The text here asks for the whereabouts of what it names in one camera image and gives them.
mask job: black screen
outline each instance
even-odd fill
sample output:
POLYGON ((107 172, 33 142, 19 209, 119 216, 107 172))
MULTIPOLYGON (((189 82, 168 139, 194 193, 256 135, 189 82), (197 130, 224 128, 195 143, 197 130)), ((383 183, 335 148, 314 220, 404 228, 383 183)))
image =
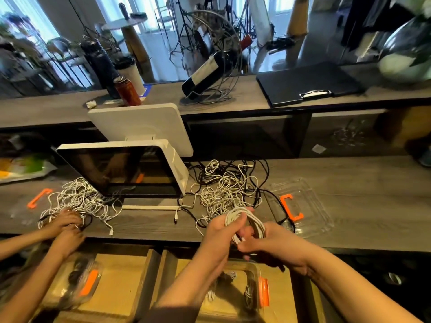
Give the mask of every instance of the black screen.
POLYGON ((182 197, 158 146, 59 149, 58 154, 106 197, 182 197))

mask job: clipboard clip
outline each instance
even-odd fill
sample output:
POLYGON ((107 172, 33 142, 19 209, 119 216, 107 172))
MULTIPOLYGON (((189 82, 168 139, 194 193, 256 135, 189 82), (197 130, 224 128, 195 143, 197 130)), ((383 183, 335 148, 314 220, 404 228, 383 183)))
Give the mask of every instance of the clipboard clip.
POLYGON ((310 90, 309 92, 299 94, 299 96, 303 100, 330 97, 331 95, 332 95, 332 92, 330 90, 310 90))

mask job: person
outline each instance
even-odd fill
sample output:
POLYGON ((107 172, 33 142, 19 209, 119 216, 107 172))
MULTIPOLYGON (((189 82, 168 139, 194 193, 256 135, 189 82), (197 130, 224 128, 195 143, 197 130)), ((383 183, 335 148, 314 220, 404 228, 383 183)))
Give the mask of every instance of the person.
POLYGON ((0 260, 3 260, 32 244, 55 238, 24 286, 1 310, 0 322, 27 323, 32 318, 64 260, 84 241, 78 228, 81 225, 76 212, 64 209, 42 229, 0 242, 0 260))
POLYGON ((265 238, 255 239, 245 213, 226 227, 224 220, 221 215, 210 221, 192 260, 141 323, 194 322, 209 287, 223 271, 234 234, 243 238, 237 248, 245 259, 253 253, 269 255, 309 277, 349 323, 420 322, 348 264, 277 223, 266 222, 265 238))

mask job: metal wire wine holder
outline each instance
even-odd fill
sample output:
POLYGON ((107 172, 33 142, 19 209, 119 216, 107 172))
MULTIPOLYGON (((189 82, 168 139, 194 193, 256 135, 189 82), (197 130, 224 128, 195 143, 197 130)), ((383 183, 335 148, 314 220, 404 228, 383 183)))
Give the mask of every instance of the metal wire wine holder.
POLYGON ((195 94, 197 98, 193 101, 200 104, 213 104, 229 100, 231 98, 229 94, 237 84, 242 68, 242 51, 237 31, 224 16, 210 10, 194 10, 186 12, 185 16, 191 18, 192 22, 195 21, 199 24, 193 26, 193 36, 195 36, 197 28, 204 25, 213 40, 215 50, 229 52, 231 54, 234 53, 237 56, 236 62, 233 64, 232 68, 228 68, 228 70, 226 70, 226 57, 224 57, 223 76, 216 84, 209 87, 201 94, 192 91, 186 98, 195 94), (214 25, 210 23, 211 19, 214 22, 218 22, 219 27, 214 27, 214 25))

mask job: wooden counter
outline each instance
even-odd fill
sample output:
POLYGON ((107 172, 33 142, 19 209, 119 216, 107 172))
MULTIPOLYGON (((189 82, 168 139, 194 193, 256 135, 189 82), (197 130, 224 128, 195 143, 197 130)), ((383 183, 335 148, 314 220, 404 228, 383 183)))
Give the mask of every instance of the wooden counter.
MULTIPOLYGON (((328 112, 368 108, 397 108, 431 104, 431 86, 399 86, 385 81, 375 64, 343 66, 367 91, 362 95, 323 98, 270 108, 255 75, 241 76, 231 99, 212 105, 184 105, 182 82, 155 84, 144 104, 174 103, 188 120, 243 118, 299 112, 328 112)), ((88 123, 85 102, 106 95, 105 90, 2 100, 0 129, 52 124, 88 123)))
MULTIPOLYGON (((322 247, 431 251, 431 170, 407 156, 307 158, 268 161, 271 172, 266 183, 303 177, 317 194, 334 228, 310 238, 322 247)), ((258 166, 258 179, 264 177, 258 166)), ((43 188, 60 190, 75 173, 62 168, 44 180, 0 186, 0 233, 24 233, 35 229, 46 200, 35 210, 26 204, 43 188), (30 225, 22 222, 31 221, 30 225)), ((186 197, 185 204, 192 199, 186 197)), ((191 210, 199 218, 202 206, 191 210)), ((273 220, 264 199, 256 209, 262 220, 273 220)), ((193 219, 180 212, 177 225, 174 213, 165 211, 123 211, 110 221, 114 238, 158 241, 199 242, 193 219)), ((109 229, 98 219, 86 229, 91 237, 108 238, 109 229)))

